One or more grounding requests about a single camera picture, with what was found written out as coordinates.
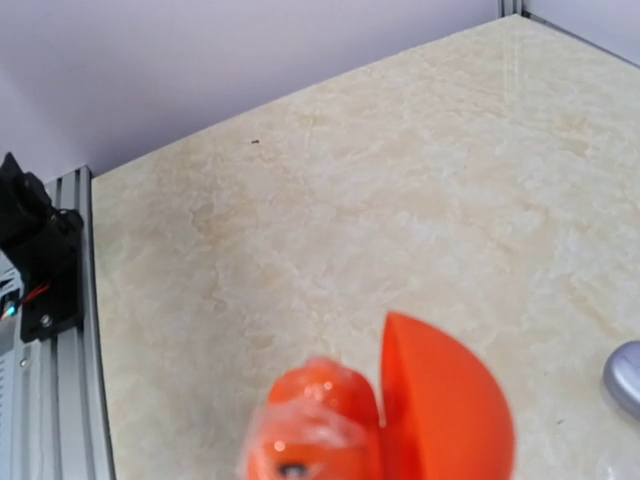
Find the silver metal object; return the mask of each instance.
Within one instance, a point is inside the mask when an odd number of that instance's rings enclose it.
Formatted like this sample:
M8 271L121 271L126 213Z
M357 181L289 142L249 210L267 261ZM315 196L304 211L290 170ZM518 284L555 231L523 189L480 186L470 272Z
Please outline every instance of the silver metal object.
M523 15L525 9L524 0L498 0L498 17Z
M56 207L75 208L84 218L83 328L24 344L20 313L0 322L5 372L0 380L0 480L115 479L100 356L90 182L91 173L83 167L47 185ZM2 256L0 279L9 280L0 295L22 289L17 272ZM41 321L45 325L51 319Z
M640 420L640 341L625 343L611 354L603 379L616 402Z

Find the orange object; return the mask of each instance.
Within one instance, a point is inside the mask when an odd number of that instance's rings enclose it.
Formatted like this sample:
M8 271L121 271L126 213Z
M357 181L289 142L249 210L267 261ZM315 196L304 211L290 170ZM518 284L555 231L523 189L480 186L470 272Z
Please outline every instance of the orange object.
M490 372L461 343L390 313L386 425L359 373L326 358L276 381L248 436L248 480L508 480L514 434Z

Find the aluminum frame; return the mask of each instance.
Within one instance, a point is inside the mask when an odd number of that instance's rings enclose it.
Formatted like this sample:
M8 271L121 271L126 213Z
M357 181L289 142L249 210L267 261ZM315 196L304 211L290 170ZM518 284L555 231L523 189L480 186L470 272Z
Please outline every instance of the aluminum frame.
M87 167L70 172L49 183L47 191L57 208L75 208L85 222L85 318L80 328L29 344L20 340L19 314L0 325L0 348L4 344L10 357L6 365L12 368L2 380L12 393L11 403L4 404L10 420L0 423L0 439L10 439L0 443L0 480L114 480L96 303L91 172ZM0 294L22 289L3 256L0 272L0 279L9 281Z
M509 15L524 15L526 10L525 0L498 0L498 17Z

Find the beige marble floor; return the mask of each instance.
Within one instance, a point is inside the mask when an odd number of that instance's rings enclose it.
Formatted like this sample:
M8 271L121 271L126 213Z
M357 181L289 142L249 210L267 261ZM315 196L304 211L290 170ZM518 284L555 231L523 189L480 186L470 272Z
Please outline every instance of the beige marble floor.
M229 479L311 354L377 383L388 309L494 370L514 478L640 478L601 369L640 338L640 70L521 18L216 125L94 182L120 479Z

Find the plastic wrap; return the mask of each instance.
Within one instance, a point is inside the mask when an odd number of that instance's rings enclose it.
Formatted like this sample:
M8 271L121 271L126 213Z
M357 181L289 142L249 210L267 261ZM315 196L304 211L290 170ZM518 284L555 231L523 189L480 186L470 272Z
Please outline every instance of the plastic wrap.
M280 378L252 422L246 480L376 480L379 420L369 383L324 358Z

